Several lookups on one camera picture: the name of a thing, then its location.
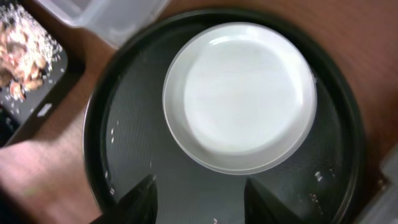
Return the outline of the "light grey plate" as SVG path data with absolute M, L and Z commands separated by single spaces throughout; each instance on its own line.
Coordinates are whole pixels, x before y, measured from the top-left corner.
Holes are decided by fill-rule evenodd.
M 216 172 L 248 175 L 288 159 L 317 110 L 309 62 L 282 33 L 229 22 L 192 37 L 164 80 L 162 107 L 184 153 Z

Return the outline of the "food scraps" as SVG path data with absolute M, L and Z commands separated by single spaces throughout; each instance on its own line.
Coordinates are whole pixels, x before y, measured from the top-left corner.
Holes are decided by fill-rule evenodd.
M 1 88 L 8 97 L 24 100 L 25 93 L 44 84 L 44 75 L 61 60 L 63 47 L 18 2 L 1 4 Z

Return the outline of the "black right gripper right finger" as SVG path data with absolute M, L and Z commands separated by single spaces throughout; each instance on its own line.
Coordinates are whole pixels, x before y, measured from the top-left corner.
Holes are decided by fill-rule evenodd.
M 248 177 L 244 188 L 245 224 L 302 224 L 271 191 Z

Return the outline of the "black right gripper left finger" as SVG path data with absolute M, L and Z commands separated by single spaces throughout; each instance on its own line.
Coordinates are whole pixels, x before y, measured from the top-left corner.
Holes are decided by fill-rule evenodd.
M 156 176 L 147 175 L 114 207 L 90 224 L 155 224 L 157 209 Z

